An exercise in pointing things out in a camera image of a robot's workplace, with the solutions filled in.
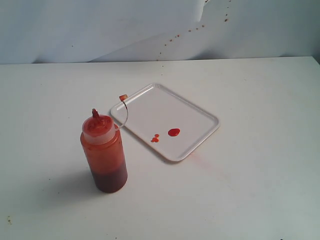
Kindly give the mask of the white rectangular plastic tray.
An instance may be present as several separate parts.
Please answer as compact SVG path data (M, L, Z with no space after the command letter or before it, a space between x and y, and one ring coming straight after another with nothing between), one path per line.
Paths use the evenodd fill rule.
M216 116L159 83L151 83L133 93L125 103L128 120L124 126L171 162L184 160L220 127ZM110 114L123 124L124 104L114 105ZM170 137L168 130L174 128L179 128L180 133ZM155 134L159 134L159 142L151 142Z

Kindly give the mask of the white backdrop sheet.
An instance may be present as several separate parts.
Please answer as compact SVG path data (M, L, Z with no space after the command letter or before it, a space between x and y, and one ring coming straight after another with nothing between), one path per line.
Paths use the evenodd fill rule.
M3 0L2 64L320 55L317 0Z

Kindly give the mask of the red sauce drops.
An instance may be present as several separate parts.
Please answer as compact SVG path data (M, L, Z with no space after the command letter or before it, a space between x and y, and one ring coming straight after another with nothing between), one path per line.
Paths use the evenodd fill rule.
M180 134L181 130L179 128L171 128L168 130L167 134L170 137L177 137ZM158 143L160 135L156 133L153 138L150 140L151 143Z

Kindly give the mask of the red sauce squeeze bottle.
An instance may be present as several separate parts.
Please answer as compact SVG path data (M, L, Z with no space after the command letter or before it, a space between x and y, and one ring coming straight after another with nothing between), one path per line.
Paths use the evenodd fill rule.
M109 115L99 114L92 109L92 116L82 125L80 143L96 187L107 194L119 191L127 182L128 172L120 129L129 117L125 100L126 94L119 96L126 116L121 125L115 124Z

